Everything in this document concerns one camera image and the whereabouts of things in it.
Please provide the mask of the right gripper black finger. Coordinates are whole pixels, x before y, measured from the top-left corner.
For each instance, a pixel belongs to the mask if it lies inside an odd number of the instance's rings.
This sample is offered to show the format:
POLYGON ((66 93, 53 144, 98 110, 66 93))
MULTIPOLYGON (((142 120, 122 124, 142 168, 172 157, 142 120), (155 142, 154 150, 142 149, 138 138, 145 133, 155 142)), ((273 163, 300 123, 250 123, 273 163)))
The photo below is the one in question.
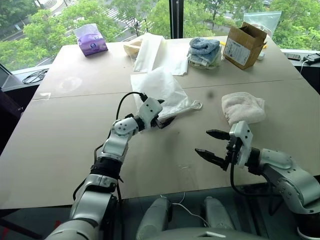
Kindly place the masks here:
POLYGON ((195 148, 195 152, 207 162, 219 166, 221 169, 226 168, 226 162, 223 158, 216 156, 213 152, 205 149, 195 148))
POLYGON ((210 129, 206 131, 206 134, 218 140, 223 140, 223 141, 230 140, 230 134, 222 130, 210 129))

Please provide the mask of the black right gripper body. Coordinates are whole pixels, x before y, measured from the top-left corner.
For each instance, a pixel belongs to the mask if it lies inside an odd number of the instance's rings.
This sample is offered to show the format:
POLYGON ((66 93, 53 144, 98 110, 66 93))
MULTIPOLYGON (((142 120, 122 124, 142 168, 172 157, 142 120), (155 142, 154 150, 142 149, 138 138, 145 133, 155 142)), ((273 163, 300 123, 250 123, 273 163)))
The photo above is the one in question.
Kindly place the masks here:
POLYGON ((234 153, 238 151, 238 138, 232 136, 226 145, 226 156, 224 159, 223 170, 227 171, 230 164, 233 163, 234 153))

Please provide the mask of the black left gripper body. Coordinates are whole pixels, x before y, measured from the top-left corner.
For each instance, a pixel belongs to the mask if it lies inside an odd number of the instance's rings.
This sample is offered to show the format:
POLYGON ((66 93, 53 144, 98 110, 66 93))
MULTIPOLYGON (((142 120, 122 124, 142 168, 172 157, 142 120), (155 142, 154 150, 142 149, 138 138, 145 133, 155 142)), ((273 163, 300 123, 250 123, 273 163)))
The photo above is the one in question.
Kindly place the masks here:
POLYGON ((151 128, 161 128, 161 122, 159 121, 159 116, 156 115, 150 122, 151 128))

